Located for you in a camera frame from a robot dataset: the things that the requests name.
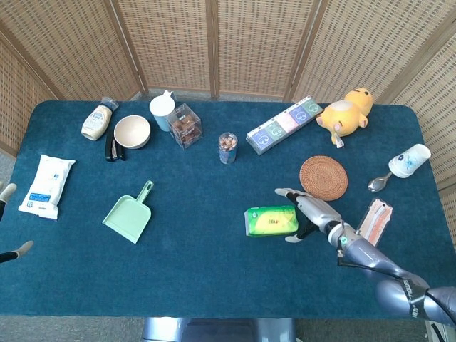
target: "dustpan handle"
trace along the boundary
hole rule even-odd
[[[151,180],[148,180],[144,184],[144,187],[142,188],[140,194],[136,198],[136,202],[143,203],[153,186],[154,186],[154,182]]]

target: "white bowl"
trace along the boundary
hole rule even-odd
[[[150,124],[139,115],[129,115],[120,120],[114,128],[114,138],[125,148],[141,148],[150,137]]]

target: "woven coaster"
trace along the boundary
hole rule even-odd
[[[347,172],[341,164],[325,155],[309,158],[301,166],[299,179],[302,187],[312,196],[334,201],[347,190]]]

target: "green tissue pack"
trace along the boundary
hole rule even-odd
[[[290,234],[298,230],[294,206],[255,207],[244,213],[248,237]]]

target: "white package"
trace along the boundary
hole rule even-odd
[[[30,212],[46,219],[57,219],[57,204],[71,165],[75,162],[41,155],[35,179],[19,206],[19,211]]]

